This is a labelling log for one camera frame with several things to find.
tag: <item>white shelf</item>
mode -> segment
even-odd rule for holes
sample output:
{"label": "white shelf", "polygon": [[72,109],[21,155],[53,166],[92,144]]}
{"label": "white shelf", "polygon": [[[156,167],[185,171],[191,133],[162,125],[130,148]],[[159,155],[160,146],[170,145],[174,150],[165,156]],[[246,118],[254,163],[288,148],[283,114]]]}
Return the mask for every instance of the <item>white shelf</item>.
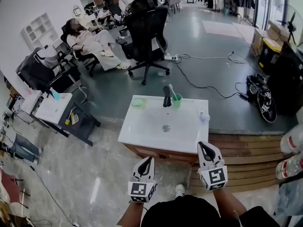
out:
{"label": "white shelf", "polygon": [[42,14],[21,30],[30,50],[36,47],[53,45],[58,40],[58,34],[47,13]]}

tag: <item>white shoe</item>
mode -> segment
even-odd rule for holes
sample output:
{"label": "white shoe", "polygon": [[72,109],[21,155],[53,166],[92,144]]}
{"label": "white shoe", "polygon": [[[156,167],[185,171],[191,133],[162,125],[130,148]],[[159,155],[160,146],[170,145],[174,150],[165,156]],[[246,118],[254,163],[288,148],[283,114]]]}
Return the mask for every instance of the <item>white shoe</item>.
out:
{"label": "white shoe", "polygon": [[101,55],[106,56],[106,57],[114,57],[114,54],[109,51],[101,51]]}
{"label": "white shoe", "polygon": [[185,195],[185,186],[181,183],[178,183],[175,188],[175,199],[177,197],[184,197]]}
{"label": "white shoe", "polygon": [[121,62],[120,65],[118,65],[116,68],[117,69],[128,69],[131,66],[131,64],[127,62]]}

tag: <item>power strip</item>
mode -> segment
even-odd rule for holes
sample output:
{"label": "power strip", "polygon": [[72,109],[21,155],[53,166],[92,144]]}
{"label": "power strip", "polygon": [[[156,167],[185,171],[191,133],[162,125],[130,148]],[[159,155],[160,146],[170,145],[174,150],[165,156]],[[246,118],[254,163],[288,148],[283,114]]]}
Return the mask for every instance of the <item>power strip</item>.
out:
{"label": "power strip", "polygon": [[171,56],[169,53],[167,53],[164,56],[164,60],[166,60],[166,61],[177,61],[178,58],[177,58],[177,56]]}

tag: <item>green cup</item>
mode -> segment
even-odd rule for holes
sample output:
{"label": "green cup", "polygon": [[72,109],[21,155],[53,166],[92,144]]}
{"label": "green cup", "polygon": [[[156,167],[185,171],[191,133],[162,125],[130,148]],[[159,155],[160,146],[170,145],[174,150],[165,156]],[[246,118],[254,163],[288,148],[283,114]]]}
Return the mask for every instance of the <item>green cup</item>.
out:
{"label": "green cup", "polygon": [[176,96],[175,95],[172,96],[172,102],[173,102],[174,108],[180,108],[181,101],[182,101],[182,95],[181,94],[176,94]]}

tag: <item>white bottle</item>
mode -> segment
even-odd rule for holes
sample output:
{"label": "white bottle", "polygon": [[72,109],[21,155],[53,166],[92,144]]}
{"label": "white bottle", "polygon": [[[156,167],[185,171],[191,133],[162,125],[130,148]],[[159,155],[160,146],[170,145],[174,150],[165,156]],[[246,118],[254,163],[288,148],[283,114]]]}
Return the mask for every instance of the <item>white bottle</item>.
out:
{"label": "white bottle", "polygon": [[303,171],[303,152],[280,162],[276,167],[276,177],[278,179],[284,179],[295,176],[301,171]]}
{"label": "white bottle", "polygon": [[286,133],[280,142],[281,151],[283,153],[298,153],[303,146],[303,124],[294,126]]}

